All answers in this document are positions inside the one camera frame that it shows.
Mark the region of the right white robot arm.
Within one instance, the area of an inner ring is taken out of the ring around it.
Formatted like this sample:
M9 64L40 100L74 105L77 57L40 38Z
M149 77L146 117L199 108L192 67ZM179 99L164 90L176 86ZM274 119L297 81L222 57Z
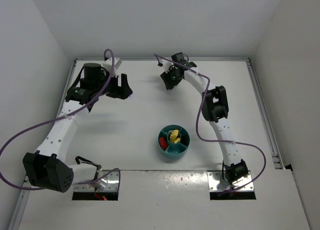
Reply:
M201 95L201 104L196 118L196 133L199 135L199 118L209 122L219 142L223 161L222 179L230 185L248 174L228 121L229 105L227 92L223 86L214 86L210 78L200 73L198 66L185 59L183 53L177 53L167 59L155 55L158 66L164 69L160 75L167 90L176 87L182 80L190 83Z

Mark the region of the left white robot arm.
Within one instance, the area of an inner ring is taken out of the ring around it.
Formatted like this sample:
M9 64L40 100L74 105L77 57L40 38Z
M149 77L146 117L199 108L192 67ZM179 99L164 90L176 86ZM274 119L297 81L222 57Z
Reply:
M127 99L133 91L126 74L117 75L122 61L108 59L102 64L85 63L67 90L60 120L56 121L34 153L26 153L22 162L32 186L66 192L73 184L97 182L101 166L77 157L67 165L66 155L73 137L100 96Z

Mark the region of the small yellow lego brick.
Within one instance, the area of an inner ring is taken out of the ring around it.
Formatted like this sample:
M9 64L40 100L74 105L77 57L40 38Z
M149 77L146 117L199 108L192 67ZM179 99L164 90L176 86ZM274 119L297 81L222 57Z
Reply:
M170 138L175 139L175 138L177 138L177 137L179 137L179 130L172 130L171 133L170 133L169 139L170 139Z

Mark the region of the red curved lego piece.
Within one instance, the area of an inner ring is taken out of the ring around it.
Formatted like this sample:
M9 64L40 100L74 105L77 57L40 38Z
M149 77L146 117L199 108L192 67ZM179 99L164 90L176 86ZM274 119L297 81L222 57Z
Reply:
M161 148L165 151L168 148L168 143L167 140L164 137L160 137L159 139L159 144L161 146Z

